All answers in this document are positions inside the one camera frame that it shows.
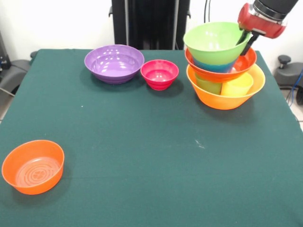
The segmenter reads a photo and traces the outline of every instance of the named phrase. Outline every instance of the knob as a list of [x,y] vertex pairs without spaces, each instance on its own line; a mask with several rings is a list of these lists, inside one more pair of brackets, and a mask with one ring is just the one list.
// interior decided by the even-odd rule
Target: knob
[[290,61],[292,60],[289,56],[287,55],[280,55],[278,57],[278,60],[280,62],[280,69],[284,68],[285,65],[287,65],[288,63],[290,63]]

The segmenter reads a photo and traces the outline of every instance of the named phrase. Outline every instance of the bowl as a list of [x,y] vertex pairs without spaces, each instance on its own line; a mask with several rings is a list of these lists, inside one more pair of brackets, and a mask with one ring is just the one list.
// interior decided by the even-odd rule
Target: bowl
[[177,78],[179,68],[167,60],[152,60],[142,66],[141,74],[152,89],[162,91]]
[[196,82],[198,87],[202,88],[205,91],[208,91],[213,94],[220,95],[222,89],[222,83],[213,83],[208,80],[201,79],[196,76]]
[[198,87],[196,83],[194,69],[190,65],[188,65],[187,67],[187,78],[192,84],[201,102],[203,102],[205,105],[211,108],[219,109],[219,110],[231,110],[239,107],[264,87],[265,75],[262,69],[258,65],[254,64],[250,68],[248,73],[253,77],[254,84],[248,91],[247,95],[241,97],[228,97],[228,96],[215,95]]
[[230,73],[216,73],[200,69],[194,65],[193,57],[188,49],[185,50],[185,58],[194,69],[195,74],[200,78],[215,83],[224,83],[232,79],[236,79],[243,73],[247,72],[256,63],[257,54],[252,48],[250,48],[244,56],[240,56],[236,60]]
[[204,64],[202,62],[197,61],[195,58],[193,58],[194,65],[197,67],[210,71],[210,72],[219,72],[219,73],[228,73],[232,70],[233,65],[235,64],[236,60],[234,60],[231,63],[225,64],[225,65],[209,65],[209,64]]
[[89,52],[84,63],[99,80],[108,84],[122,84],[131,80],[144,64],[144,56],[126,45],[109,45]]
[[55,142],[34,140],[13,149],[2,164],[4,180],[28,195],[53,188],[63,173],[64,152]]
[[225,65],[239,57],[251,35],[236,45],[241,36],[238,23],[211,22],[189,30],[183,40],[195,60],[208,65]]
[[242,76],[222,84],[222,96],[238,97],[248,93],[254,83],[252,76],[246,72]]

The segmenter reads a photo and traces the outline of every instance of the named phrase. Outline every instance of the pink bowl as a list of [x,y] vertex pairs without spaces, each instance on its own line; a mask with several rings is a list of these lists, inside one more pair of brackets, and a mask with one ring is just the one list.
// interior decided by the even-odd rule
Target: pink bowl
[[177,65],[167,60],[152,60],[141,67],[141,74],[146,83],[154,90],[167,89],[177,78]]

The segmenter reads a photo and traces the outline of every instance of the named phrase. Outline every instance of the white wall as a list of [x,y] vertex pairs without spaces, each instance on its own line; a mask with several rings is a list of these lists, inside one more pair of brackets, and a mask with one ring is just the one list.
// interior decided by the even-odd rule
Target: white wall
[[[212,0],[211,21],[236,22],[245,2]],[[32,51],[40,48],[93,49],[114,43],[110,6],[111,0],[0,0],[0,31],[12,60],[28,59]],[[279,38],[260,37],[253,45],[272,71],[280,54],[303,61],[300,9],[303,0],[289,14],[288,26]],[[204,0],[191,0],[190,11],[187,29],[203,23]]]

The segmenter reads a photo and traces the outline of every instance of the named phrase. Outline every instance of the yellow cup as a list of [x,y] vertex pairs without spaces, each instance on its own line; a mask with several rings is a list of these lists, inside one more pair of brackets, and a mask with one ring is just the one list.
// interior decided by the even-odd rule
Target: yellow cup
[[195,76],[198,87],[216,95],[219,95],[221,93],[222,83],[214,83],[208,80],[201,79],[196,74]]
[[240,77],[222,84],[221,95],[239,97],[248,93],[254,83],[252,76],[245,72]]

